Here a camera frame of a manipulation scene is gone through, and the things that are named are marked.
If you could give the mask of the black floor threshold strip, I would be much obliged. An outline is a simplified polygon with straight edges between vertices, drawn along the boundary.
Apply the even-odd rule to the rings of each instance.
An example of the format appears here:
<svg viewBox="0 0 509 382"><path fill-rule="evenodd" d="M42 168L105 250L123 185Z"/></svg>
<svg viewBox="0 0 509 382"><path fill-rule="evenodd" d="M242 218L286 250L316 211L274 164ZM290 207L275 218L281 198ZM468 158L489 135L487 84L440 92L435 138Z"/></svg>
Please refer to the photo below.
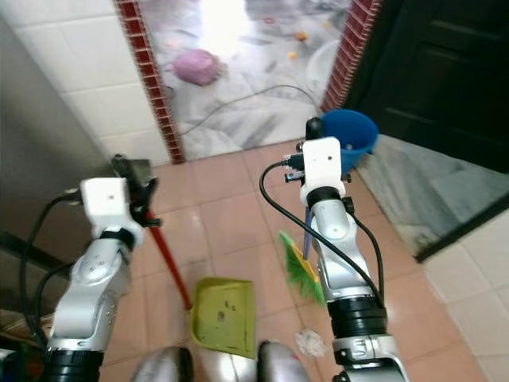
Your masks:
<svg viewBox="0 0 509 382"><path fill-rule="evenodd" d="M456 243L456 241L462 239L462 237L467 236L470 232L478 229L481 225L487 223L491 219L498 217L499 214L506 210L509 210L509 205L494 206L491 209L481 212L481 214L452 230L452 232L443 237L443 239L438 240L435 244L430 244L425 248L425 250L418 252L418 254L414 256L415 262L422 264L428 258L433 257L433 255L436 255L439 251L444 250L444 248L449 245Z"/></svg>

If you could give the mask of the silver robot leg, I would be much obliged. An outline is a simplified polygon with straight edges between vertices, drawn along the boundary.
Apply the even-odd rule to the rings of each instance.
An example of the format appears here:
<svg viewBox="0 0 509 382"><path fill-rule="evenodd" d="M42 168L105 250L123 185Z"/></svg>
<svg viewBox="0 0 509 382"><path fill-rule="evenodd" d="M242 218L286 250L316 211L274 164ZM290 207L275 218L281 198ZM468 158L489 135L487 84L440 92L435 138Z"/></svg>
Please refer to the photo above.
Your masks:
<svg viewBox="0 0 509 382"><path fill-rule="evenodd" d="M143 359L130 382L193 382L192 353L181 346L168 346Z"/></svg>
<svg viewBox="0 0 509 382"><path fill-rule="evenodd" d="M262 341L258 345L257 382L310 382L310 379L290 347L276 341Z"/></svg>

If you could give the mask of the white crumpled paper wad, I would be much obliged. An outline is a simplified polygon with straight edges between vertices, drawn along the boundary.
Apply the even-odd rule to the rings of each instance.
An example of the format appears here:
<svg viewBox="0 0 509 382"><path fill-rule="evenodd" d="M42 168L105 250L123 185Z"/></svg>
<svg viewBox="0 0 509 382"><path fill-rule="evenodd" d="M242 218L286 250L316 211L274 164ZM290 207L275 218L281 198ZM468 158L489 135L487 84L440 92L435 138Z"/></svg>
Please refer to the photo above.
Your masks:
<svg viewBox="0 0 509 382"><path fill-rule="evenodd" d="M306 357L324 357L328 346L313 329L301 329L294 334L297 348Z"/></svg>

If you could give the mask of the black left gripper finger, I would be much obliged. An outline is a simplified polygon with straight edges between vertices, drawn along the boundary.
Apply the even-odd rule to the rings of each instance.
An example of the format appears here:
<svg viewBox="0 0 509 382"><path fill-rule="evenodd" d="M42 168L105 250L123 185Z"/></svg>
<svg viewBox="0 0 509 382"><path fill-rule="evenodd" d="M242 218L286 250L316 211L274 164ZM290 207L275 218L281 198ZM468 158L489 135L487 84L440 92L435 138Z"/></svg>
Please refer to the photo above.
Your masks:
<svg viewBox="0 0 509 382"><path fill-rule="evenodd" d="M148 185L153 179L152 166L148 159L131 159L123 154L116 154L111 159L114 172L135 185Z"/></svg>

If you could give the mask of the silver left robot leg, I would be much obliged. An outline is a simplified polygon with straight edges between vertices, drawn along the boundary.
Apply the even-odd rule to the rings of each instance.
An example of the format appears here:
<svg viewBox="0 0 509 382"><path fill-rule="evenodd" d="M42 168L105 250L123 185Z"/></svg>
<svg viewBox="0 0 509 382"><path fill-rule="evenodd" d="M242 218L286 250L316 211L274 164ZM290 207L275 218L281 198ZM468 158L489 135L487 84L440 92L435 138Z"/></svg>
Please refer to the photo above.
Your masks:
<svg viewBox="0 0 509 382"><path fill-rule="evenodd" d="M192 353L181 346L168 346L143 359L130 382L193 382Z"/></svg>

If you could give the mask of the green dustpan with red handle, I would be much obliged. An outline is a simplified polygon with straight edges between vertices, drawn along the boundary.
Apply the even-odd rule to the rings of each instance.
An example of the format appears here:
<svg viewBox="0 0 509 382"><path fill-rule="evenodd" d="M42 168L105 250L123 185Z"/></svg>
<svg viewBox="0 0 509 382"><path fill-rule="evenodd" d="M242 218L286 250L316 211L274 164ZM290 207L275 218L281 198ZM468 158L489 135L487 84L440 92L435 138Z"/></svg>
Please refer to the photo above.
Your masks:
<svg viewBox="0 0 509 382"><path fill-rule="evenodd" d="M142 214L157 250L171 274L190 316L190 336L197 345L215 352L257 357L257 303L254 284L234 278L201 278L190 294L161 232L162 222L152 212Z"/></svg>

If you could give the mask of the narrow red brick pillar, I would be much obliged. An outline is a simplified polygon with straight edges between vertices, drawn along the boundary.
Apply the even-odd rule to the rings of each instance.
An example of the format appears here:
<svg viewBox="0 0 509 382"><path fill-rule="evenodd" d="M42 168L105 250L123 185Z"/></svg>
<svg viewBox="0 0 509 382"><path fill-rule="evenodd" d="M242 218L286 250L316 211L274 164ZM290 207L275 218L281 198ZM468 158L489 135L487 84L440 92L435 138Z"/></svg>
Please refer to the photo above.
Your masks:
<svg viewBox="0 0 509 382"><path fill-rule="evenodd" d="M139 2L138 0L112 0L112 2L127 43L130 44L132 58L141 76L142 88L148 98L150 109L155 116L162 145L167 149L172 164L185 164L186 159L172 113L172 101L167 94L160 66L157 65L148 26L143 21Z"/></svg>

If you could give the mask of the brown clutter pile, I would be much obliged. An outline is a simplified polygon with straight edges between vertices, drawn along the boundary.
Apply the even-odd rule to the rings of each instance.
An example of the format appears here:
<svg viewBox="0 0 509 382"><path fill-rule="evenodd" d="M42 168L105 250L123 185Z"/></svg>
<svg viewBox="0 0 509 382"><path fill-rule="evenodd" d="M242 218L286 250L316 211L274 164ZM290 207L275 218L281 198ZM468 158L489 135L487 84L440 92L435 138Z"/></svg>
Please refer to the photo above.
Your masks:
<svg viewBox="0 0 509 382"><path fill-rule="evenodd" d="M0 310L1 382L39 382L46 350L40 347L21 314Z"/></svg>

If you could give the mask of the white round basin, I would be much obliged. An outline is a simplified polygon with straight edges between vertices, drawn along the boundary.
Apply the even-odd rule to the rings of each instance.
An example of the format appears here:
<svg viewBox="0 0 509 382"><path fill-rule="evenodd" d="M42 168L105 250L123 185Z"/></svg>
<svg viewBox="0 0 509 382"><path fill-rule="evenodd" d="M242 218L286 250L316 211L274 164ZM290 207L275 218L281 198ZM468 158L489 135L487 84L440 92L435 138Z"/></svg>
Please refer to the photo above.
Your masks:
<svg viewBox="0 0 509 382"><path fill-rule="evenodd" d="M308 84L309 90L317 96L321 97L326 92L339 44L339 40L327 41L326 44L317 48L309 58L305 70L306 84Z"/></svg>

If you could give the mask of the dark wooden door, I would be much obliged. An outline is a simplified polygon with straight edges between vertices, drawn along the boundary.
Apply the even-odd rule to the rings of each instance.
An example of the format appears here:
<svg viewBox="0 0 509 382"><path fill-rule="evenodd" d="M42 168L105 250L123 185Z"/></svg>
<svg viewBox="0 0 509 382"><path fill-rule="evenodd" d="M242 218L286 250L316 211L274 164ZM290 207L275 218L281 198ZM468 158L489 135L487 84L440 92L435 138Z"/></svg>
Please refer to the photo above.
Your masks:
<svg viewBox="0 0 509 382"><path fill-rule="evenodd" d="M509 0L382 0L346 105L389 137L509 173Z"/></svg>

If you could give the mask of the pink plastic bag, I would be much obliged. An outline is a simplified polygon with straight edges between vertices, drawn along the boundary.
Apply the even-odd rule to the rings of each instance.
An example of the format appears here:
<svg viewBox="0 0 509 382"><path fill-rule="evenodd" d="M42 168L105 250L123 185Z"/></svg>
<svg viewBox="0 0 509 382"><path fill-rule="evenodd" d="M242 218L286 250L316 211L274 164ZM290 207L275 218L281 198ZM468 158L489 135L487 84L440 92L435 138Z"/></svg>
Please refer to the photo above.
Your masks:
<svg viewBox="0 0 509 382"><path fill-rule="evenodd" d="M208 86L219 79L224 63L204 49L184 51L172 62L172 72L179 80L194 86Z"/></svg>

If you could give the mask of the blue plastic bucket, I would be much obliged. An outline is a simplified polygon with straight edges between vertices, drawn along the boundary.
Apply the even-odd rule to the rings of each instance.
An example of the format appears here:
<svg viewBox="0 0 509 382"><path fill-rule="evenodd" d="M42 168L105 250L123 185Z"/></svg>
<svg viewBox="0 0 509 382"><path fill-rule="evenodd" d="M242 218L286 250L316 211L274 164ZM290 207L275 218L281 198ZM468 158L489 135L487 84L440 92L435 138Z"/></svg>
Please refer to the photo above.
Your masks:
<svg viewBox="0 0 509 382"><path fill-rule="evenodd" d="M378 142L379 129L366 114L349 109L333 109L321 116L324 135L340 142L342 174L352 171Z"/></svg>

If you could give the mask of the silver right robot leg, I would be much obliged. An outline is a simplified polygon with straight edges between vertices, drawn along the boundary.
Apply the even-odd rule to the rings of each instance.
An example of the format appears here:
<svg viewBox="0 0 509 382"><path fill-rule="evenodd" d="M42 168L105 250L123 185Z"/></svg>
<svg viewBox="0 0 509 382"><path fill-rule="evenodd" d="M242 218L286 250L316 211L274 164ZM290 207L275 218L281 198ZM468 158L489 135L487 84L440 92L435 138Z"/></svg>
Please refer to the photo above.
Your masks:
<svg viewBox="0 0 509 382"><path fill-rule="evenodd" d="M290 347L276 341L262 341L258 345L257 382L310 382L310 379Z"/></svg>

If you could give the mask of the green broom with blue handle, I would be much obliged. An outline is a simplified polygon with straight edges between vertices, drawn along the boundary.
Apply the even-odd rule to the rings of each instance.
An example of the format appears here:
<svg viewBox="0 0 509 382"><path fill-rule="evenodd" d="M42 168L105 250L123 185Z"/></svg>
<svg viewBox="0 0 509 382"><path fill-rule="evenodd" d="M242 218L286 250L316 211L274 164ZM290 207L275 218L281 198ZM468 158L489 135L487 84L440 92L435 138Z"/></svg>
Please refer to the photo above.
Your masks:
<svg viewBox="0 0 509 382"><path fill-rule="evenodd" d="M320 306L326 306L326 296L319 278L319 271L308 259L313 236L303 230L303 248L300 249L288 234L279 232L279 239L285 251L285 269L289 284L297 287L301 296L312 298Z"/></svg>

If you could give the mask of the grey metal cabinet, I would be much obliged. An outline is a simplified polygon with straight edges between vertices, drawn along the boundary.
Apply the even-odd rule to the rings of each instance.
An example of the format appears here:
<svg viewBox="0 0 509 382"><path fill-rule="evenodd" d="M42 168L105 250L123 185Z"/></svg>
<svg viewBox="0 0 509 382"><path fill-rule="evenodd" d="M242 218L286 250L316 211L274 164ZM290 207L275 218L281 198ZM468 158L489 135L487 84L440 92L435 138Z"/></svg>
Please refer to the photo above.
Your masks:
<svg viewBox="0 0 509 382"><path fill-rule="evenodd" d="M83 208L53 207L28 251L22 290L19 257L37 218L55 197L88 178L112 174L112 168L4 16L0 134L1 306L30 314L41 277L79 258L91 241Z"/></svg>

